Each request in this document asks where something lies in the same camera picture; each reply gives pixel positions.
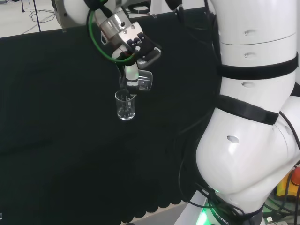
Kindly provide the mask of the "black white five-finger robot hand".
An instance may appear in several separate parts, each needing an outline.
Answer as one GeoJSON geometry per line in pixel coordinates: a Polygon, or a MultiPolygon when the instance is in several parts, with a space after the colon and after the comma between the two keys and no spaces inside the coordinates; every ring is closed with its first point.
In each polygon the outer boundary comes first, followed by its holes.
{"type": "Polygon", "coordinates": [[[141,87],[139,79],[143,82],[151,79],[143,79],[142,73],[146,67],[153,64],[161,56],[160,47],[155,44],[143,30],[138,22],[135,22],[115,36],[118,48],[113,52],[112,58],[119,60],[117,67],[120,71],[120,87],[122,89],[150,89],[150,84],[141,87]]]}

